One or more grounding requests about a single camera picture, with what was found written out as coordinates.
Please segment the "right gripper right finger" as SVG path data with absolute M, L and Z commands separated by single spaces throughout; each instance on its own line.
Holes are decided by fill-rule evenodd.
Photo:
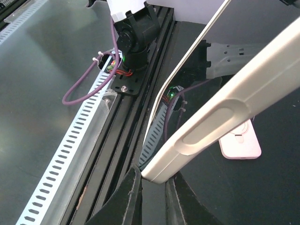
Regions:
M 221 225 L 222 222 L 201 204 L 181 173 L 165 183 L 167 225 Z

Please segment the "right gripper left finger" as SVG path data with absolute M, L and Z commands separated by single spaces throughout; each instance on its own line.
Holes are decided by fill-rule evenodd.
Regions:
M 142 178 L 132 166 L 120 186 L 87 225 L 140 225 L 142 223 Z

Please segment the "beige cased phone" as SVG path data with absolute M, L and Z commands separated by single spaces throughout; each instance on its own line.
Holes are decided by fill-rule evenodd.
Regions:
M 203 40 L 264 47 L 154 153 L 141 173 L 148 181 L 166 182 L 207 147 L 300 86 L 299 1 L 226 0 L 162 85 L 147 130 L 162 95 Z

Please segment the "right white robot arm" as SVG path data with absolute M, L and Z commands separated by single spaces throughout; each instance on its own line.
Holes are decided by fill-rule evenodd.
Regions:
M 117 46 L 123 53 L 119 68 L 133 72 L 134 78 L 149 73 L 155 76 L 164 56 L 163 42 L 168 42 L 172 19 L 159 17 L 154 7 L 142 1 L 138 11 L 129 9 L 125 17 L 114 21 Z M 104 204 L 87 221 L 89 225 L 139 225 L 142 222 L 142 169 L 153 158 L 162 140 L 171 106 L 164 103 L 145 132 L 144 142 L 136 147 L 138 160 L 129 165 L 119 185 L 115 185 Z M 172 178 L 171 217 L 174 225 L 218 225 L 219 220 L 201 205 L 183 177 Z

